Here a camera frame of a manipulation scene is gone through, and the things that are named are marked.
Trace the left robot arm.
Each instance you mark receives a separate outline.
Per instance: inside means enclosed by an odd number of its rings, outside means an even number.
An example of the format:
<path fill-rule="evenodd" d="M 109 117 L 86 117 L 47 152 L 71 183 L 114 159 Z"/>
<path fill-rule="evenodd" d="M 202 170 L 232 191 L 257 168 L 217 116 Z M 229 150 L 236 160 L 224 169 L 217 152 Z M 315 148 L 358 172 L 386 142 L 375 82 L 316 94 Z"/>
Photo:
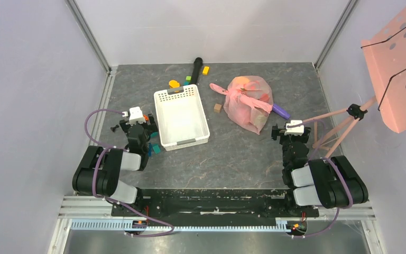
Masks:
<path fill-rule="evenodd" d="M 102 154 L 103 147 L 89 146 L 72 178 L 73 190 L 123 202 L 131 215 L 140 215 L 145 209 L 145 201 L 138 197 L 140 189 L 122 182 L 119 176 L 123 170 L 143 171 L 147 165 L 151 134 L 158 127 L 152 114 L 144 119 L 144 123 L 119 122 L 128 140 L 124 149 L 112 148 Z"/>

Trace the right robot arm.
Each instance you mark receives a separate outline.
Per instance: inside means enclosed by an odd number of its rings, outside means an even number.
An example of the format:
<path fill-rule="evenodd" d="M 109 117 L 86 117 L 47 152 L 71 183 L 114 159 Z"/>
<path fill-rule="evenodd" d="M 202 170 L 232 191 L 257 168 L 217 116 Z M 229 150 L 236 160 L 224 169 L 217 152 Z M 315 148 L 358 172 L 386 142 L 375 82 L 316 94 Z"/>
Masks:
<path fill-rule="evenodd" d="M 308 159 L 311 129 L 293 134 L 273 126 L 271 138 L 282 146 L 282 179 L 289 191 L 284 209 L 291 216 L 306 206 L 347 208 L 368 201 L 368 189 L 345 156 Z"/>

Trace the pink plastic bag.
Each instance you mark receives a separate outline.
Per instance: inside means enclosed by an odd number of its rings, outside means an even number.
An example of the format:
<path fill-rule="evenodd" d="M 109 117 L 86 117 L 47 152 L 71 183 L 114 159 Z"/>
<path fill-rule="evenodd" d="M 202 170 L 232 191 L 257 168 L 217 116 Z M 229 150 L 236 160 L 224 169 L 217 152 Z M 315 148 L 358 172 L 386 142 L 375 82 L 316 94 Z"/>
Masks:
<path fill-rule="evenodd" d="M 225 95 L 224 111 L 240 127 L 260 134 L 272 111 L 273 95 L 260 76 L 237 76 L 227 88 L 211 83 L 210 88 Z"/>

